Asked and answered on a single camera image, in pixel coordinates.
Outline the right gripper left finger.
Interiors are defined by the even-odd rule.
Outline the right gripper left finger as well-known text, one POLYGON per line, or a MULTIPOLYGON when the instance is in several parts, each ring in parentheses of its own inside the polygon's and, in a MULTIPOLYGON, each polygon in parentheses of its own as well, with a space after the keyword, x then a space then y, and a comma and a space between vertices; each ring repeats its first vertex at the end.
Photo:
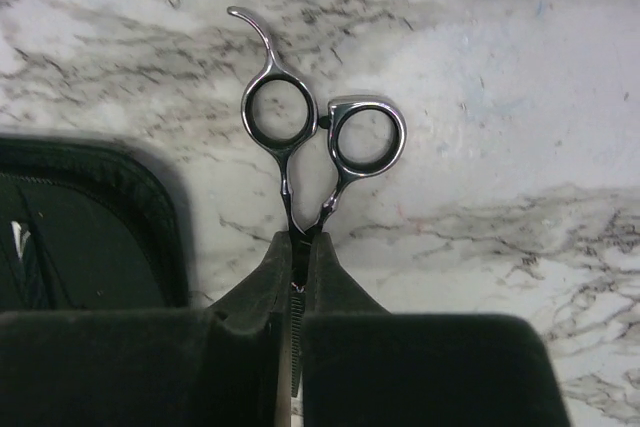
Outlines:
POLYGON ((5 426, 287 426, 289 272, 279 232, 207 308, 5 312, 5 426))

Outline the black fabric tool case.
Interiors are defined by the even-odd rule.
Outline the black fabric tool case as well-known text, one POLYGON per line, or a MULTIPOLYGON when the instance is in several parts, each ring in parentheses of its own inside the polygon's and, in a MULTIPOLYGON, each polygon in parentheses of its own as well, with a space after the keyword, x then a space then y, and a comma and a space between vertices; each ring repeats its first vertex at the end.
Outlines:
POLYGON ((1 309, 182 308, 181 233, 164 185, 100 144, 1 138, 1 309))

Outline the silver thinning scissors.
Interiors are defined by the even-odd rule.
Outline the silver thinning scissors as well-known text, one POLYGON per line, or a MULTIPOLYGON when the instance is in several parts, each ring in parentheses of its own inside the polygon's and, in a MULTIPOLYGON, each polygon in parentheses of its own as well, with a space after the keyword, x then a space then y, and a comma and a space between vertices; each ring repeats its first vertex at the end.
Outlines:
POLYGON ((248 23, 259 35, 266 50, 261 71, 247 84, 241 100, 241 117, 249 136, 276 161, 280 172, 280 196, 288 222, 293 258, 290 280, 291 313, 291 396, 299 393, 301 383, 300 332, 306 310, 306 291, 309 261, 313 240, 323 232, 324 224, 337 210, 341 194, 359 180, 379 176, 391 169, 401 157, 407 140, 407 127, 403 114, 389 100, 376 95, 348 95, 336 97, 328 103, 328 113, 320 116, 318 103, 309 83, 301 74, 282 60, 269 26, 258 13, 239 6, 229 6, 227 13, 248 23), (281 81, 295 87, 306 105, 306 121, 301 130, 290 138, 277 138, 266 133, 257 121, 257 95, 270 82, 281 81), (340 134, 354 116, 373 111, 382 114, 391 123, 391 136, 386 150, 377 159, 360 162, 349 159, 339 147, 340 134), (293 212, 293 189, 290 162, 296 151, 310 140, 319 128, 327 131, 329 156, 337 171, 336 186, 319 209, 316 220, 306 229, 299 226, 293 212))

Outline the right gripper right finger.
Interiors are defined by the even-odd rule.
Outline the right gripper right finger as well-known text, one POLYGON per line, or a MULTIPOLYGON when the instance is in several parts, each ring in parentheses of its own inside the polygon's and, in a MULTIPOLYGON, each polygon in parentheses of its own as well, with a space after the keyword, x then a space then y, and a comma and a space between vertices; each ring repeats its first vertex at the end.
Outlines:
POLYGON ((310 250, 302 322, 308 426, 566 426, 547 350, 503 314, 392 314, 341 266, 328 234, 310 250))

